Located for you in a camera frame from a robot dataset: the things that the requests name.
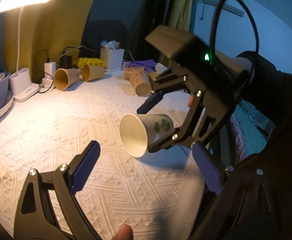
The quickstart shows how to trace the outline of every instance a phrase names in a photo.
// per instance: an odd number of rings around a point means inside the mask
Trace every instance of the human hand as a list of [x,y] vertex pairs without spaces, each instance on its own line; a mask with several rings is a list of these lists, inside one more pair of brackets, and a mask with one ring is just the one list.
[[122,225],[112,240],[133,240],[133,230],[128,225]]
[[193,95],[190,95],[189,99],[188,99],[188,103],[187,106],[191,107],[191,105],[193,104]]

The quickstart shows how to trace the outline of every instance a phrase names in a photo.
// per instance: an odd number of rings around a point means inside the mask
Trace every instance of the plastic basket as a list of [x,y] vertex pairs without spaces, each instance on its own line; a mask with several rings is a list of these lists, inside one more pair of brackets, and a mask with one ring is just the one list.
[[124,49],[101,49],[101,60],[106,64],[107,72],[122,69],[124,52]]

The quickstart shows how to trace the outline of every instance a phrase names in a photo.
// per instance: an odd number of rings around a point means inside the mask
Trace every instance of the yellow package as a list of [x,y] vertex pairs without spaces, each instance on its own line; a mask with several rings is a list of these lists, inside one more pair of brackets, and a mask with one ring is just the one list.
[[82,69],[86,64],[103,66],[104,68],[106,68],[106,64],[103,61],[101,61],[99,58],[80,57],[74,60],[73,62],[73,65],[76,65],[79,69]]

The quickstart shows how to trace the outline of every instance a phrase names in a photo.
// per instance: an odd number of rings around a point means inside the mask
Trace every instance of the yellow curtain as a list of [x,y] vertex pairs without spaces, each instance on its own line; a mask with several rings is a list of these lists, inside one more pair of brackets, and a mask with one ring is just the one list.
[[[21,22],[21,55],[19,68],[30,68],[33,82],[43,72],[34,67],[34,57],[47,49],[51,61],[56,61],[67,46],[81,43],[89,10],[94,0],[50,0],[46,4],[24,8]],[[8,70],[13,73],[17,60],[17,23],[20,9],[5,13],[4,55]],[[44,53],[38,57],[43,62]]]
[[[175,0],[169,19],[169,27],[189,31],[193,0]],[[161,55],[160,62],[165,66],[169,65],[169,60]]]

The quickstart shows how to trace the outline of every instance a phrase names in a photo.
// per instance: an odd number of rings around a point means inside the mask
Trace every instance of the textured tablecloth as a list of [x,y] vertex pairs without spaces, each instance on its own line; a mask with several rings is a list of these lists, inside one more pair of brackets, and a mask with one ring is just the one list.
[[[151,113],[167,114],[179,126],[188,110],[187,100],[185,93],[170,93]],[[187,239],[204,189],[190,152],[177,145],[135,159],[120,140],[121,118],[136,113],[144,101],[122,72],[115,72],[99,81],[78,82],[68,91],[51,90],[13,103],[0,119],[3,227],[13,234],[18,198],[31,168],[55,170],[96,140],[101,156],[76,198],[100,236],[111,239],[126,223],[137,240]],[[62,229],[70,232],[55,193],[50,194]]]

